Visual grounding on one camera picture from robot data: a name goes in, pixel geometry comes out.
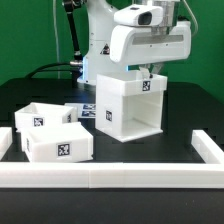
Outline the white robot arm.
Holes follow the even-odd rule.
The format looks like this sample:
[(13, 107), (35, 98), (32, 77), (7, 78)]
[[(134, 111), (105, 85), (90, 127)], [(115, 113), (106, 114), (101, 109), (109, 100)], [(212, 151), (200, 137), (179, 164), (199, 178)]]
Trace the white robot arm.
[(181, 0), (132, 0), (118, 10), (106, 0), (87, 0), (89, 50), (80, 83), (94, 85), (96, 76), (121, 73), (131, 65), (186, 59), (191, 49), (188, 21), (177, 19)]

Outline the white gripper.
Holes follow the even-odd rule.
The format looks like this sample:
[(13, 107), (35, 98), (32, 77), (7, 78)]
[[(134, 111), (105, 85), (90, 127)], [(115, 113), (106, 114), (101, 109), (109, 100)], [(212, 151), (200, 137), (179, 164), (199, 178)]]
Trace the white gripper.
[[(156, 35), (151, 27), (118, 25), (112, 31), (110, 59), (122, 65), (154, 64), (151, 73), (159, 75), (166, 61), (186, 59), (191, 49), (191, 30), (188, 21), (178, 22), (169, 34)], [(148, 80), (147, 67), (139, 67), (142, 78)]]

